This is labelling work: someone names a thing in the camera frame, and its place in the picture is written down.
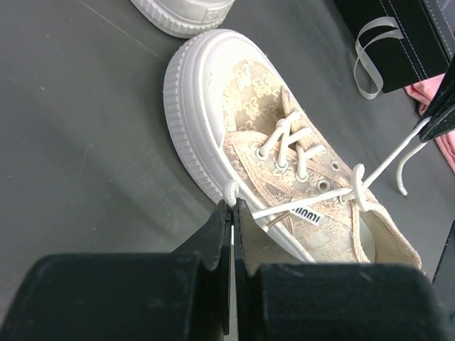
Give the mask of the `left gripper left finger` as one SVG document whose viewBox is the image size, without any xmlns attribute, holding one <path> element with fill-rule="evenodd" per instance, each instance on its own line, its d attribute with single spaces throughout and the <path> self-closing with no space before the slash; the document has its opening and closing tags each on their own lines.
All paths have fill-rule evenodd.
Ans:
<svg viewBox="0 0 455 341">
<path fill-rule="evenodd" d="M 230 332 L 232 211 L 170 253 L 54 254 L 26 274 L 2 340 L 222 340 Z"/>
</svg>

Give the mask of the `white shoelace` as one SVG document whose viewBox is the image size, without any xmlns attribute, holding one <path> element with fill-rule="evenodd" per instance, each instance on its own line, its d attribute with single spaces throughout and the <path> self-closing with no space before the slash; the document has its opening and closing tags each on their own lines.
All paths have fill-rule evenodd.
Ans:
<svg viewBox="0 0 455 341">
<path fill-rule="evenodd" d="M 233 158 L 233 168 L 245 187 L 231 180 L 224 198 L 233 203 L 240 193 L 259 207 L 252 216 L 267 219 L 270 226 L 288 215 L 312 224 L 350 210 L 357 219 L 362 212 L 377 211 L 370 185 L 397 158 L 428 122 L 424 119 L 370 174 L 359 163 L 343 164 L 317 129 L 298 112 L 280 119 L 269 135 L 236 131 L 225 137 L 223 150 Z"/>
</svg>

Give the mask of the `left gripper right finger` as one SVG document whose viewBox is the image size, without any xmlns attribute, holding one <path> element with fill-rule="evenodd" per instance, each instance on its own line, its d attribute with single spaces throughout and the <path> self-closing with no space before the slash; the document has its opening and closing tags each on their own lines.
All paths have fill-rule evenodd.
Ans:
<svg viewBox="0 0 455 341">
<path fill-rule="evenodd" d="M 233 212 L 241 340 L 453 340 L 433 285 L 402 264 L 304 263 Z"/>
</svg>

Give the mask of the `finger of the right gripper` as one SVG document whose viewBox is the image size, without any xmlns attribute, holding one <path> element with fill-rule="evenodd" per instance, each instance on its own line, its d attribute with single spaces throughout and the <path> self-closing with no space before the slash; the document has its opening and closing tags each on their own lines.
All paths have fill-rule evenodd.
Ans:
<svg viewBox="0 0 455 341">
<path fill-rule="evenodd" d="M 419 122 L 429 118 L 419 132 L 424 143 L 454 130 L 454 64 L 449 65 L 433 100 Z"/>
</svg>

